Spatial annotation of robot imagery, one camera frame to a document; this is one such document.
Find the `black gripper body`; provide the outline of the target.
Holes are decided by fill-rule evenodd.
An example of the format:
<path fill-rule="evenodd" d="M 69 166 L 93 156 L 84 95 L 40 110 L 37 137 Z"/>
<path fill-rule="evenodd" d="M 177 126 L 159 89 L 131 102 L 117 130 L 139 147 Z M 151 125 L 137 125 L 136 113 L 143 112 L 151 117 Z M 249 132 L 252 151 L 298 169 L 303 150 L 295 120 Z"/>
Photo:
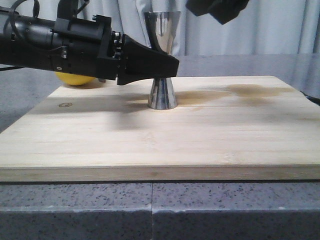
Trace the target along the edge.
<path fill-rule="evenodd" d="M 57 15 L 51 44 L 62 47 L 51 56 L 54 71 L 115 80 L 120 61 L 115 57 L 115 43 L 121 36 L 112 31 L 112 18 L 96 15 L 94 21 L 75 16 Z"/>

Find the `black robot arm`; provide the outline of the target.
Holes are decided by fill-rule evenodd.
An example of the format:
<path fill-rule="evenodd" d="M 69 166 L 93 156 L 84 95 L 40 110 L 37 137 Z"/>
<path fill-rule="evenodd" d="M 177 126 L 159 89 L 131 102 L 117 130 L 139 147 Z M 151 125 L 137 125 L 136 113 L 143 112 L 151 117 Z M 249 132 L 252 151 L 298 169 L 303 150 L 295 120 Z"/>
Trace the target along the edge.
<path fill-rule="evenodd" d="M 0 62 L 67 74 L 115 80 L 123 86 L 139 80 L 175 77 L 179 61 L 112 30 L 112 19 L 77 17 L 83 9 L 76 0 L 61 0 L 56 20 L 17 12 L 20 1 L 0 9 Z"/>

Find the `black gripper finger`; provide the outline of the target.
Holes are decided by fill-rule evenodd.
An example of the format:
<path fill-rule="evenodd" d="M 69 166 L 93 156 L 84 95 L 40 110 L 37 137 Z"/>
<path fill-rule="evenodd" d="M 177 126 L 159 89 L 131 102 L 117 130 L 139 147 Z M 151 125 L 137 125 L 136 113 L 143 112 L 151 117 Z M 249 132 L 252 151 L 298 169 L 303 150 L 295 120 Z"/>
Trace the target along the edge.
<path fill-rule="evenodd" d="M 179 60 L 165 52 L 153 50 L 124 34 L 117 74 L 117 84 L 124 86 L 153 78 L 175 77 Z"/>
<path fill-rule="evenodd" d="M 197 17 L 210 14 L 224 25 L 235 19 L 248 3 L 248 0 L 188 0 L 185 7 Z"/>

